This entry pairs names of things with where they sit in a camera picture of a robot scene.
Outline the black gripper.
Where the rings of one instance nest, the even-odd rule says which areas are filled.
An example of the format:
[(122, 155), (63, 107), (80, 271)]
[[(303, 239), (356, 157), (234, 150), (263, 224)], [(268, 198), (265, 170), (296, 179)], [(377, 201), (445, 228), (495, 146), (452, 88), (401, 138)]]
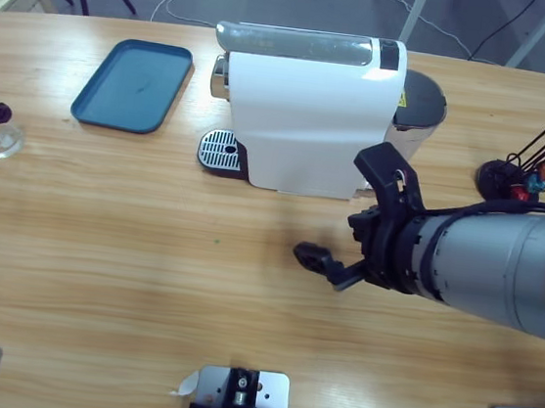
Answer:
[(395, 221), (373, 205), (348, 216), (347, 222), (353, 239), (364, 244), (362, 262), (347, 266), (328, 249), (301, 242), (293, 248), (300, 266), (326, 278), (337, 292), (365, 281), (407, 295), (432, 296), (432, 255), (427, 248), (440, 216), (423, 213)]

